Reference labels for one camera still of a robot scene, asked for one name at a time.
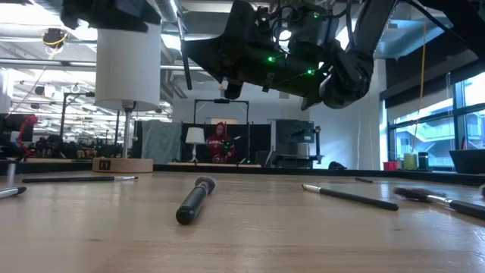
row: gray curtain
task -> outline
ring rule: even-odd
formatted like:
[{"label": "gray curtain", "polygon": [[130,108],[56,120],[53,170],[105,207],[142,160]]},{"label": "gray curtain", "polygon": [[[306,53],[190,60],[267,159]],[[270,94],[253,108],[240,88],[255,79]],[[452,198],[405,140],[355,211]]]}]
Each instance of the gray curtain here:
[{"label": "gray curtain", "polygon": [[181,123],[143,121],[142,158],[155,164],[167,164],[180,157]]}]

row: person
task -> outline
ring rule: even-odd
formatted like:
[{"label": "person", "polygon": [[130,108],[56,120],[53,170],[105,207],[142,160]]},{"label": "person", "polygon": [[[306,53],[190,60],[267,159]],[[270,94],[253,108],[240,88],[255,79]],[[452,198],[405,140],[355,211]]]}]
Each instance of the person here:
[{"label": "person", "polygon": [[219,122],[215,128],[215,134],[207,139],[207,146],[211,153],[211,160],[214,163],[229,162],[236,154],[236,147],[230,143],[224,148],[225,142],[232,139],[227,136],[226,124]]}]

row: round wooden base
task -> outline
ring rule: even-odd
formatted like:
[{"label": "round wooden base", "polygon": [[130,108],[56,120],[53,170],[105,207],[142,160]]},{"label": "round wooden base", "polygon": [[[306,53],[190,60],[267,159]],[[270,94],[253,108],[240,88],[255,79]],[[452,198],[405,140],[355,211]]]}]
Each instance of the round wooden base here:
[{"label": "round wooden base", "polygon": [[94,158],[92,170],[109,173],[153,172],[153,159],[147,158]]}]

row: table lamp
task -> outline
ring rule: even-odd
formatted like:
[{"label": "table lamp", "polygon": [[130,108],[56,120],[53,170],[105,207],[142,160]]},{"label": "table lamp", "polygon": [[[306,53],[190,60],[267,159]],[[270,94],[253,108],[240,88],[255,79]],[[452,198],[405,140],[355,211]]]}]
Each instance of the table lamp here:
[{"label": "table lamp", "polygon": [[204,139],[204,129],[198,127],[190,127],[187,131],[187,138],[185,139],[185,143],[193,144],[194,147],[192,148],[192,160],[189,162],[197,162],[196,158],[196,147],[197,144],[205,144]]},{"label": "table lamp", "polygon": [[124,111],[123,158],[97,158],[94,171],[150,172],[152,159],[128,158],[133,111],[160,105],[161,25],[146,33],[98,30],[95,105]]}]

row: white lamp shade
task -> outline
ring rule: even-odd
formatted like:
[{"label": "white lamp shade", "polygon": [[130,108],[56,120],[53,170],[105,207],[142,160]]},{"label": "white lamp shade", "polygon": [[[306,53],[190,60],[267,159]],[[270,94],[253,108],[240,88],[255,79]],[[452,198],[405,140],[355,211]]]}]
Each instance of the white lamp shade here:
[{"label": "white lamp shade", "polygon": [[187,131],[187,144],[205,144],[204,129],[198,127],[190,127]]},{"label": "white lamp shade", "polygon": [[124,110],[125,101],[136,102],[136,111],[158,108],[161,25],[147,25],[147,33],[98,30],[95,105]]}]

